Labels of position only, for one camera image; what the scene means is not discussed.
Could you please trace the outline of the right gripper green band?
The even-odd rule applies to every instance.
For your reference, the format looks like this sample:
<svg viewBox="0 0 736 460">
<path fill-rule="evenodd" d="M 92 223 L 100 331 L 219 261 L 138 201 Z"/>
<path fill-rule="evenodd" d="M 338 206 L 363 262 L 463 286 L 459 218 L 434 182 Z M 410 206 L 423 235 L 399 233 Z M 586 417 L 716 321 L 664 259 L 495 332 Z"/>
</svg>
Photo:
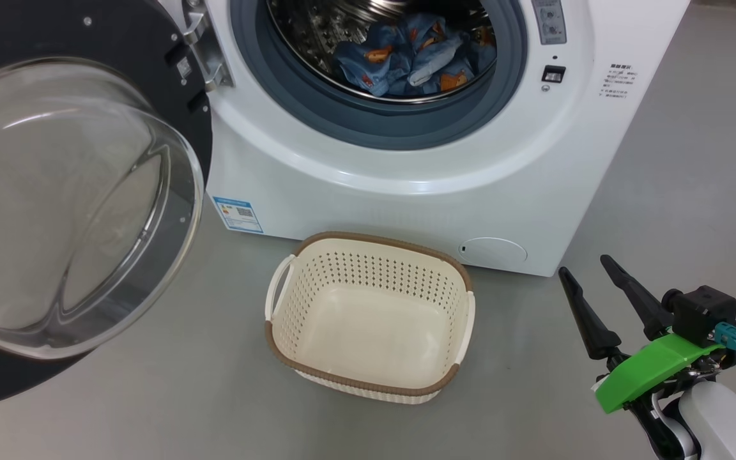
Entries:
<svg viewBox="0 0 736 460">
<path fill-rule="evenodd" d="M 719 424 L 698 418 L 695 386 L 716 381 L 720 372 L 736 365 L 736 351 L 714 341 L 701 347 L 668 334 L 673 314 L 613 257 L 602 254 L 601 264 L 652 341 L 634 355 L 621 352 L 621 339 L 591 309 L 578 280 L 568 268 L 558 269 L 587 355 L 606 361 L 608 371 L 594 386 L 602 411 L 628 411 L 657 459 L 732 459 L 716 432 Z"/>
</svg>

